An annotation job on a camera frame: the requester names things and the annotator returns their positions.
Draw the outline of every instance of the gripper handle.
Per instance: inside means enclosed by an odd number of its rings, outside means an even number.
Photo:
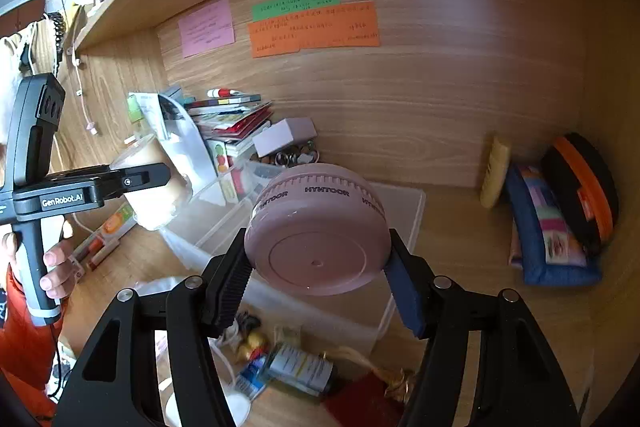
[[[35,326],[54,324],[59,320],[62,311],[60,301],[49,298],[46,291],[40,287],[40,279],[49,271],[44,264],[44,253],[60,240],[62,223],[64,223],[64,217],[56,217],[62,220],[59,221],[57,239],[53,241],[50,233],[46,233],[43,237],[42,223],[39,219],[12,224],[12,230],[18,237],[19,246],[15,257],[20,270],[20,282],[27,299],[31,321]]]

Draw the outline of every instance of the green tab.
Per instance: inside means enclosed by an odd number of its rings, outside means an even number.
[[[340,4],[340,0],[270,0],[252,8],[254,22],[292,12]]]

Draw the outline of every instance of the pink container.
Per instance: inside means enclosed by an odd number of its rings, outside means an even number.
[[[274,178],[244,238],[257,272],[298,295],[337,295],[365,285],[380,273],[390,248],[373,188],[348,169],[322,163]]]

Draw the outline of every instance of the human hand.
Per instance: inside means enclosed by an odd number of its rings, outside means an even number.
[[[68,240],[73,235],[73,229],[68,221],[63,225],[62,234],[65,239],[44,254],[44,264],[55,268],[40,279],[40,287],[51,299],[62,299],[71,295],[76,286],[73,265],[68,259],[74,251],[73,245]],[[3,263],[9,262],[14,278],[20,282],[20,271],[15,258],[17,250],[18,240],[15,233],[7,233],[0,241],[0,260]]]

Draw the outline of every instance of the black and orange case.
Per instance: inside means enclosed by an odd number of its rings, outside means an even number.
[[[597,255],[613,233],[619,203],[602,156],[578,133],[559,137],[541,162],[542,174],[576,239]]]

